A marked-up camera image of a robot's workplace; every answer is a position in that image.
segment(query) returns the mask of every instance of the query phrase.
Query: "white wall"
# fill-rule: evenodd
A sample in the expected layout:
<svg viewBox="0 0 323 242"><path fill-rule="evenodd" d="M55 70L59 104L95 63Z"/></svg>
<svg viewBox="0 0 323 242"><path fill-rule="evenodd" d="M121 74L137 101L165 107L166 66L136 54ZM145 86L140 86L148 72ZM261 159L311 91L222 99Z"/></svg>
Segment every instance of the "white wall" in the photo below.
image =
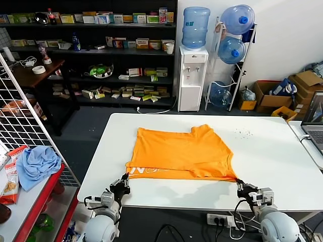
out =
<svg viewBox="0 0 323 242"><path fill-rule="evenodd" d="M257 80L282 80L309 63L323 61L322 0L179 0L177 47L182 41L183 10L186 7L201 6L211 10L206 37L209 51L216 17L226 8L238 4L251 6L258 24L256 44L245 63L247 75L241 86ZM228 65L217 61L217 80L226 81L230 71Z"/></svg>

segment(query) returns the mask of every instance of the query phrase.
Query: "water bottle rack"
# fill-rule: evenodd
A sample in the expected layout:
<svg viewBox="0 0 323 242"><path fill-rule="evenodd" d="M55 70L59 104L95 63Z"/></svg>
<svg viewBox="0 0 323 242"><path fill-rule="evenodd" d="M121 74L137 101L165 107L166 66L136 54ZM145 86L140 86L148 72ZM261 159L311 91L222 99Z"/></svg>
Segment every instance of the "water bottle rack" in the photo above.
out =
<svg viewBox="0 0 323 242"><path fill-rule="evenodd" d="M205 108L204 108L204 110L205 111L207 109L207 105L209 103L211 103L210 102L210 99L209 99L209 96L210 96L210 91L211 91L211 85L212 85L212 83L215 83L216 85L220 86L218 83L216 83L216 81L214 81L214 70L216 68L217 59L219 58L218 52L219 52L219 45L220 45L220 41L221 41L221 36L222 36L222 33L225 31L226 27L225 27L225 25L222 22L220 22L219 17L217 17L216 28L218 27L218 25L220 26L220 30L219 30L219 32L216 32L216 30L214 30L212 47L211 47L211 51L210 51L210 55L209 55L209 59L208 59L207 80L208 81L209 80L212 80L212 81L209 82L209 87L208 87L207 93L204 94L204 98L205 98ZM221 86L221 87L231 87L232 85L236 85L235 90L234 90L234 93L233 93L233 96L232 96L232 101L231 101L230 107L228 109L229 112L231 111L231 108L232 108L234 99L235 99L235 97L237 95L237 92L238 92L238 89L239 89L239 86L240 86L240 83L241 83L241 78L242 78L242 76L245 76L246 73L247 73L247 71L244 69L245 62L247 60L249 51L250 51L252 45L254 44L254 43L252 43L252 41L253 41L253 39L255 37L256 29L257 29L257 24L254 24L254 28L253 29L250 29L252 31L251 39L250 39L250 43L248 44L248 47L247 47L246 55L245 55L245 57L243 59L243 65L242 65L242 67L240 68L238 66L238 64L234 64L234 65L237 66L237 68L240 71L240 75L239 75L239 78L238 78L237 82L235 82L234 79L233 79L233 77L232 77L232 75L230 75L231 84L226 85L226 86Z"/></svg>

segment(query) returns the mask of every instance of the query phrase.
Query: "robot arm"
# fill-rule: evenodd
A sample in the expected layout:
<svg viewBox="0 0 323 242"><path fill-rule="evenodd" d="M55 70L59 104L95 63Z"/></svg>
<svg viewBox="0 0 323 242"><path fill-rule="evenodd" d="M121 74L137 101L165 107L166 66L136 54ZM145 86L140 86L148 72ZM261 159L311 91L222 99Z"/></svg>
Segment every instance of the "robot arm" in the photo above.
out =
<svg viewBox="0 0 323 242"><path fill-rule="evenodd" d="M296 221L274 207L274 192L270 188L258 189L239 179L237 184L238 197L246 199L260 222L264 242L305 242Z"/></svg>
<svg viewBox="0 0 323 242"><path fill-rule="evenodd" d="M117 223L120 220L121 200L124 195L130 194L129 174L124 174L106 189L101 197L87 197L89 210L95 211L95 217L86 224L84 233L78 239L79 242L112 242L118 233Z"/></svg>

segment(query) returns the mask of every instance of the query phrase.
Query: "snack bag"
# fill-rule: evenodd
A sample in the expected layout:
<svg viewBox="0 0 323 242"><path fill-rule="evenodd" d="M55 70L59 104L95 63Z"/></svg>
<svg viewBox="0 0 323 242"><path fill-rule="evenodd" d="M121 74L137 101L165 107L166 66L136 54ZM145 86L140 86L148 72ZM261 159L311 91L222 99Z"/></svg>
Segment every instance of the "snack bag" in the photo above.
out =
<svg viewBox="0 0 323 242"><path fill-rule="evenodd" d="M0 203L2 204L13 204L17 202L19 178L16 169L16 163L5 165L6 174L8 177L8 183L2 192L0 197Z"/></svg>
<svg viewBox="0 0 323 242"><path fill-rule="evenodd" d="M24 151L25 148L29 148L27 145L20 146L17 149L14 149L10 152L8 152L7 155L9 155L12 159L12 162L16 163L18 160L19 155Z"/></svg>

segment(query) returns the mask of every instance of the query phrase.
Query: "laptop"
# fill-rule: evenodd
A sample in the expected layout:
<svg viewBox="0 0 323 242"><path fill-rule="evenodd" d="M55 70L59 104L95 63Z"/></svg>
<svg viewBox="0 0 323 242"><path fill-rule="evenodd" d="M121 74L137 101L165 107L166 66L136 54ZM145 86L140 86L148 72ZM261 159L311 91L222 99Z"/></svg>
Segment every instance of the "laptop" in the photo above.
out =
<svg viewBox="0 0 323 242"><path fill-rule="evenodd" d="M301 127L323 154L323 91L314 93Z"/></svg>

